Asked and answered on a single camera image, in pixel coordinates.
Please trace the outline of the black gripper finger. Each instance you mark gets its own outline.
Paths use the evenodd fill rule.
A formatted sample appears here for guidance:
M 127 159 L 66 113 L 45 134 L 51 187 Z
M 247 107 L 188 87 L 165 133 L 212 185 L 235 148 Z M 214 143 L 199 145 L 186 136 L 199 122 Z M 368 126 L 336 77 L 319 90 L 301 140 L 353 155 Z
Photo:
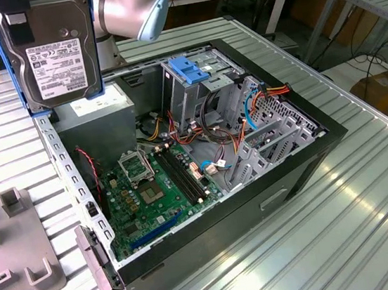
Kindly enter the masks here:
M 26 14 L 30 9 L 30 0 L 0 0 L 0 13 L 6 21 L 7 31 L 14 45 L 34 41 Z

